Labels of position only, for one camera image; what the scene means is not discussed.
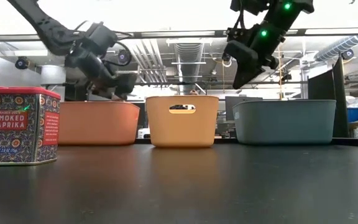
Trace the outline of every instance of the patterned tin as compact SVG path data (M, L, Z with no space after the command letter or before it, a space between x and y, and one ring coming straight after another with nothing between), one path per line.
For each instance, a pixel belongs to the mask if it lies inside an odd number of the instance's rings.
M0 165L57 158L60 96L43 88L0 88Z

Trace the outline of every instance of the green light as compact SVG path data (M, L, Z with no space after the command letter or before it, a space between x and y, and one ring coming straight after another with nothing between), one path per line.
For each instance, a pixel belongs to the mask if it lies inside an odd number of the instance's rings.
M284 9L289 10L291 8L291 3L286 3Z
M260 34L261 34L262 37L266 37L267 36L267 31L263 30Z

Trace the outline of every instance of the black table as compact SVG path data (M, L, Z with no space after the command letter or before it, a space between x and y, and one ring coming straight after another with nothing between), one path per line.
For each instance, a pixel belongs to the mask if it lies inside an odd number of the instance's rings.
M0 167L0 223L358 223L358 147L61 147Z

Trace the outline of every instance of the floral pattern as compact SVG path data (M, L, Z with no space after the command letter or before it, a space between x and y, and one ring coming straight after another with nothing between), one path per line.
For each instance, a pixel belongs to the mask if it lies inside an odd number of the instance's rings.
M0 131L0 162L42 162L56 158L57 145L42 145L44 122L39 121L45 119L46 111L59 113L58 99L47 95L0 94L0 110L27 110L28 113L26 130Z

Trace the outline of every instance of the blue-gray bin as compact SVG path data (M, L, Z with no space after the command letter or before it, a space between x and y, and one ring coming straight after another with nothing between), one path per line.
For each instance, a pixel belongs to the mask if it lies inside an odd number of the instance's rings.
M248 101L233 107L243 144L327 144L333 139L335 100Z

